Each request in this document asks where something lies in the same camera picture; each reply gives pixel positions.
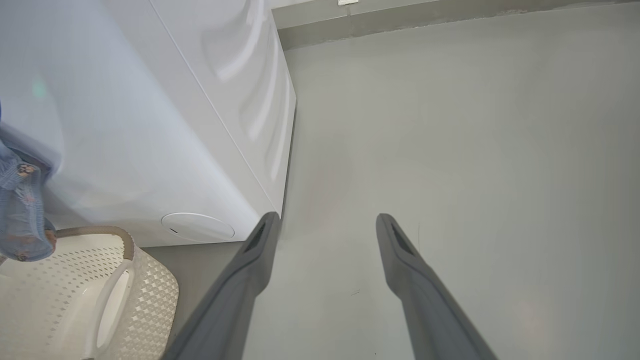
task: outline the gray floor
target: gray floor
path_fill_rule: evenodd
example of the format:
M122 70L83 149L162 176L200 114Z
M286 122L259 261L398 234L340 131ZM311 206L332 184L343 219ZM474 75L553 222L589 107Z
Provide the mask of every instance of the gray floor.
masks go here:
M245 359L412 358L380 212L499 358L640 358L640 5L286 57L298 94L286 214ZM150 251L180 282L177 325L234 249L197 246Z

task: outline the laundry basket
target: laundry basket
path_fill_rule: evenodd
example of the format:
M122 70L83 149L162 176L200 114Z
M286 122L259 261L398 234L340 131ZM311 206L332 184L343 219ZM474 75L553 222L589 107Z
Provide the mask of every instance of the laundry basket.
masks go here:
M60 230L51 257L0 262L0 359L162 355L178 284L124 230Z

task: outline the clothing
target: clothing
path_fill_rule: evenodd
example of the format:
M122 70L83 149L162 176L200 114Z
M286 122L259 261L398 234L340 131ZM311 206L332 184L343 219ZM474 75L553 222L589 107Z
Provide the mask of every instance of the clothing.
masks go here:
M49 171L41 161L34 162ZM24 161L0 140L0 253L10 259L37 261L54 251L45 235L43 182L39 166Z

